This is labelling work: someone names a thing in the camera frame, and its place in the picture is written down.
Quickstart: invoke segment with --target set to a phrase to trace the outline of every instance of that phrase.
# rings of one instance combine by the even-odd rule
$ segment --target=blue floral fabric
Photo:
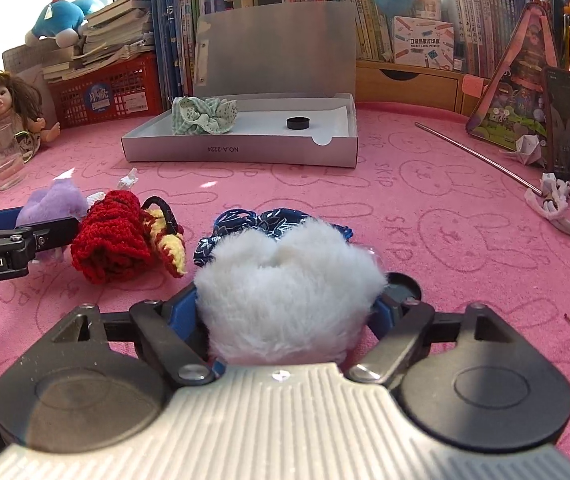
[[[271,209],[260,215],[245,209],[230,209],[216,218],[211,236],[199,240],[194,251],[194,263],[199,267],[207,264],[211,260],[211,251],[228,234],[238,233],[245,229],[259,229],[268,237],[277,240],[283,236],[285,231],[303,223],[307,218],[310,218],[310,215],[296,209]],[[353,232],[347,226],[331,225],[338,229],[346,240],[352,237]]]

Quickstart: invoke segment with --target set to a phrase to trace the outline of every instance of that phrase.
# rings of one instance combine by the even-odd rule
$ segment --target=smartphone
[[[570,72],[546,66],[542,79],[548,134],[547,170],[570,183]]]

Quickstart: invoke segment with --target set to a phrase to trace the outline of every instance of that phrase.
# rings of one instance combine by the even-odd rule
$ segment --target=white plush toy
[[[387,285],[365,249],[308,219],[278,240],[223,237],[194,277],[210,356],[231,365],[342,363]]]

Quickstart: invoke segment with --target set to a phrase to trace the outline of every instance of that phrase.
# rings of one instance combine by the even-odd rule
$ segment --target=metal rod
[[[528,181],[523,180],[520,176],[518,176],[515,173],[512,173],[510,170],[507,170],[506,168],[504,168],[503,166],[501,166],[500,164],[498,164],[497,162],[494,162],[494,160],[491,160],[490,158],[487,158],[485,155],[481,155],[478,152],[475,152],[474,150],[472,150],[471,148],[468,148],[467,146],[465,146],[464,144],[461,144],[460,142],[457,142],[454,139],[450,139],[449,137],[444,136],[443,134],[438,133],[437,131],[428,128],[427,126],[425,126],[424,124],[421,123],[414,123],[415,126],[418,126],[419,128],[421,128],[422,130],[425,130],[426,132],[431,133],[432,135],[435,135],[437,137],[439,137],[440,139],[443,140],[447,140],[447,142],[449,142],[450,144],[453,144],[454,146],[460,148],[461,150],[463,150],[464,152],[468,152],[470,155],[474,155],[476,158],[479,158],[480,160],[482,160],[483,162],[488,163],[490,166],[492,166],[493,168],[496,168],[498,171],[500,171],[503,174],[506,174],[508,177],[510,177],[511,179],[517,181],[519,184],[521,184],[521,186],[527,187],[529,189],[531,189],[534,193],[536,193],[538,196],[543,196],[542,193],[540,192],[539,188],[536,186],[533,186],[532,184],[530,184]]]

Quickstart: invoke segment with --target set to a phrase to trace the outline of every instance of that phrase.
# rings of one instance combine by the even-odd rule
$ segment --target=transparent container
[[[441,21],[441,0],[414,0],[414,17]]]
[[[22,152],[11,124],[0,128],[0,191],[18,184],[24,177]]]

